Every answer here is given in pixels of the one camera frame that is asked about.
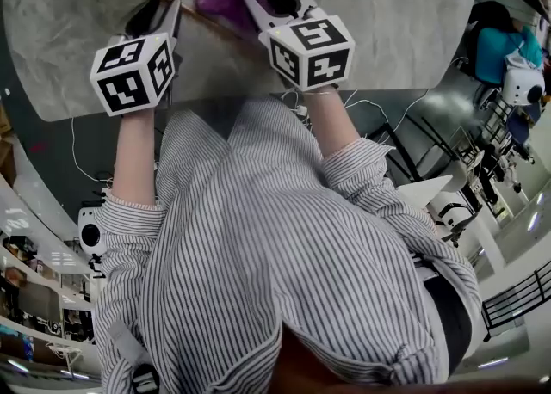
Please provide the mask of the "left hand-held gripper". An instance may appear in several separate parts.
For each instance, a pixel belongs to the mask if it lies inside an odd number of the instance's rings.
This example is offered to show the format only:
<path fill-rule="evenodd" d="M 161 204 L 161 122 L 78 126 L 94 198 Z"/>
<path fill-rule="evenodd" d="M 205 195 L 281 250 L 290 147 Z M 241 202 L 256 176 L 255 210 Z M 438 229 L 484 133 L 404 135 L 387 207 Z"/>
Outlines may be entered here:
<path fill-rule="evenodd" d="M 98 50 L 90 83 L 109 116 L 155 108 L 176 75 L 173 52 L 182 18 L 181 0 L 147 0 L 124 27 Z"/>

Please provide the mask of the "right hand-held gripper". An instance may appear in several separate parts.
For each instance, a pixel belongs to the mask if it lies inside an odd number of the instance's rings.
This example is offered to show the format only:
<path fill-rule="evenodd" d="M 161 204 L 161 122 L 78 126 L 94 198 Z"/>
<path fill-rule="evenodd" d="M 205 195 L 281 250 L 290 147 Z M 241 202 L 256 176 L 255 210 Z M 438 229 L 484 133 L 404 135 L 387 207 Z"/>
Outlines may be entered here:
<path fill-rule="evenodd" d="M 271 67 L 295 88 L 307 92 L 348 78 L 356 43 L 339 16 L 314 0 L 266 0 L 268 11 L 257 0 L 243 1 Z"/>

